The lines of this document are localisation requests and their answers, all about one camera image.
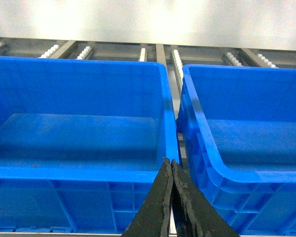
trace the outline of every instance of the blue plastic crate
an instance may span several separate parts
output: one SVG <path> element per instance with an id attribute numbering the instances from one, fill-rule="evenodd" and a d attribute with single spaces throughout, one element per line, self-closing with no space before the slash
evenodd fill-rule
<path id="1" fill-rule="evenodd" d="M 0 232 L 123 232 L 163 157 L 161 64 L 0 57 Z"/>
<path id="2" fill-rule="evenodd" d="M 190 174 L 242 235 L 296 235 L 296 70 L 184 66 Z"/>

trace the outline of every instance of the metal rail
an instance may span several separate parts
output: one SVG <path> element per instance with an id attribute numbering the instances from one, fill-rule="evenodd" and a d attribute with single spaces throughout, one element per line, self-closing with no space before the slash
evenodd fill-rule
<path id="1" fill-rule="evenodd" d="M 77 47 L 77 41 L 69 40 L 49 58 L 68 58 L 76 50 Z"/>

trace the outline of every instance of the metal surface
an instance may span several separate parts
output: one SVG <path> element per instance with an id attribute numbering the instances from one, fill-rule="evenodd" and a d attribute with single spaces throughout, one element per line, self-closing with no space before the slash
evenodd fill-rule
<path id="1" fill-rule="evenodd" d="M 0 37 L 296 50 L 296 0 L 0 0 Z"/>
<path id="2" fill-rule="evenodd" d="M 164 45 L 163 44 L 156 44 L 156 57 L 157 62 L 163 64 L 165 67 L 167 67 L 167 61 L 166 56 L 164 53 Z"/>
<path id="3" fill-rule="evenodd" d="M 239 50 L 239 55 L 244 58 L 244 60 L 252 67 L 268 68 L 268 66 L 252 51 L 247 48 L 241 48 Z"/>
<path id="4" fill-rule="evenodd" d="M 68 58 L 76 50 L 77 47 L 77 41 L 69 40 L 49 58 Z"/>

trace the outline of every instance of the crate bottom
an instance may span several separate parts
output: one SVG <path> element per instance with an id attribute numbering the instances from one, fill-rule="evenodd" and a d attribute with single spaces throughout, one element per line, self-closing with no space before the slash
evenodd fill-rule
<path id="1" fill-rule="evenodd" d="M 296 171 L 296 122 L 208 120 L 225 165 L 246 171 Z"/>
<path id="2" fill-rule="evenodd" d="M 158 170 L 152 118 L 13 114 L 0 127 L 0 166 Z"/>

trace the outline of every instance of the metal frame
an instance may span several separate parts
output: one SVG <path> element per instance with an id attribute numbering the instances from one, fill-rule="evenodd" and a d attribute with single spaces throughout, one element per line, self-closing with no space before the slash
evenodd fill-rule
<path id="1" fill-rule="evenodd" d="M 0 47 L 0 55 L 37 58 L 51 46 L 58 44 L 61 47 L 50 58 L 75 59 L 86 47 L 92 47 L 92 53 L 85 60 L 127 60 L 138 61 L 144 55 L 144 61 L 158 62 L 168 69 L 168 76 L 173 95 L 173 101 L 180 101 L 182 89 L 182 65 L 183 64 L 214 64 L 234 65 L 225 59 L 226 52 L 231 52 L 237 57 L 243 66 L 268 67 L 257 56 L 261 53 L 268 57 L 280 68 L 296 68 L 296 51 L 247 49 L 247 48 L 219 48 L 201 46 L 181 46 L 166 44 L 139 44 L 94 42 L 75 40 L 48 40 L 48 39 L 13 39 L 0 38 L 4 45 Z M 174 103 L 174 109 L 179 110 L 179 104 Z M 188 166 L 184 154 L 184 143 L 179 135 L 179 143 L 183 164 Z M 26 237 L 119 237 L 118 234 L 77 234 L 77 233 L 0 233 L 0 237 L 26 236 Z"/>

